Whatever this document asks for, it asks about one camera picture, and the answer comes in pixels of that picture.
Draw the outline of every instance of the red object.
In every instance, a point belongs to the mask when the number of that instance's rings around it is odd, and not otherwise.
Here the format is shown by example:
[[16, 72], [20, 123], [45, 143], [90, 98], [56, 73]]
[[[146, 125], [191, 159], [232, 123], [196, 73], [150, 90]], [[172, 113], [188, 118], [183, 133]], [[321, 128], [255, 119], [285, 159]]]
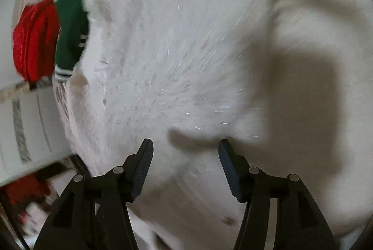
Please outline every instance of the red object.
[[20, 178], [14, 183], [10, 183], [3, 188], [9, 197], [11, 205], [22, 203], [30, 197], [43, 198], [50, 194], [50, 189], [46, 182], [39, 182], [34, 174]]
[[14, 65], [25, 81], [37, 82], [53, 74], [59, 30], [53, 0], [25, 7], [13, 31]]
[[23, 224], [25, 223], [26, 217], [28, 216], [27, 212], [23, 211], [22, 213], [18, 214], [18, 221]]

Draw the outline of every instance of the red towel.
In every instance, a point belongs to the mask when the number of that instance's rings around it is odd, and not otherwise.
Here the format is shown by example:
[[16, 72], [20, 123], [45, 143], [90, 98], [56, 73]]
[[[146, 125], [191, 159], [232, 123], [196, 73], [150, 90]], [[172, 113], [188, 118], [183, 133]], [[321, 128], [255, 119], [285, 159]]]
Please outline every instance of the red towel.
[[39, 182], [35, 174], [21, 177], [15, 182], [3, 187], [3, 190], [8, 195], [11, 205], [22, 203], [30, 199], [34, 200], [35, 197], [40, 199], [51, 193], [47, 182], [45, 180]]
[[13, 31], [13, 60], [25, 81], [51, 76], [60, 29], [53, 0], [26, 6]]

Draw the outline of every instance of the gray stripe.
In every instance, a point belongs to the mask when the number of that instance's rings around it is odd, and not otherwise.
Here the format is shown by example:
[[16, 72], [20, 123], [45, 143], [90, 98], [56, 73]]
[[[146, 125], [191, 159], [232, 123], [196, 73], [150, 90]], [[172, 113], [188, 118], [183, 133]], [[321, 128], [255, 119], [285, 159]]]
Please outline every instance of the gray stripe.
[[38, 100], [38, 109], [39, 109], [39, 116], [40, 116], [40, 121], [41, 121], [41, 125], [43, 127], [43, 132], [44, 132], [44, 137], [45, 137], [45, 141], [47, 142], [47, 146], [49, 148], [49, 152], [52, 152], [52, 148], [49, 144], [49, 139], [48, 139], [48, 136], [47, 136], [47, 133], [45, 131], [45, 126], [44, 126], [44, 121], [43, 121], [43, 116], [41, 115], [41, 110], [40, 110], [40, 101], [39, 101], [39, 95], [38, 95], [38, 92], [36, 92], [36, 98]]
[[22, 164], [32, 162], [30, 158], [30, 153], [27, 150], [26, 137], [22, 123], [21, 102], [19, 98], [13, 99], [13, 124], [14, 132], [16, 134], [18, 153], [21, 158], [21, 162]]
[[8, 169], [6, 168], [6, 164], [5, 164], [3, 148], [1, 146], [1, 138], [0, 138], [0, 155], [1, 155], [1, 160], [3, 161], [4, 169], [5, 171], [8, 171]]

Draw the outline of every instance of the white towel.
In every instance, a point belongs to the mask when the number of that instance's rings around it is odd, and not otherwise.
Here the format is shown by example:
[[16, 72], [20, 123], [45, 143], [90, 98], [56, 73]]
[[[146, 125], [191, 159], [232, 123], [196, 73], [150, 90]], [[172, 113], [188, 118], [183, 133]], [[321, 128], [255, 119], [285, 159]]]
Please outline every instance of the white towel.
[[85, 0], [90, 38], [67, 84], [79, 154], [102, 175], [151, 138], [131, 208], [174, 249], [233, 247], [245, 206], [219, 163], [226, 137], [269, 175], [297, 173], [334, 232], [364, 222], [371, 2]]

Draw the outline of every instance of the folded towel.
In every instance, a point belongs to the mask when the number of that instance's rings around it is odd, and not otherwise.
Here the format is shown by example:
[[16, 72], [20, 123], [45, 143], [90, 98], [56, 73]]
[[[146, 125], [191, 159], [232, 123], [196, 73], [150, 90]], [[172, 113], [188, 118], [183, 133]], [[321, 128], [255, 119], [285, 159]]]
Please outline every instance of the folded towel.
[[53, 0], [28, 5], [13, 31], [13, 60], [25, 81], [53, 74], [55, 45], [60, 29]]

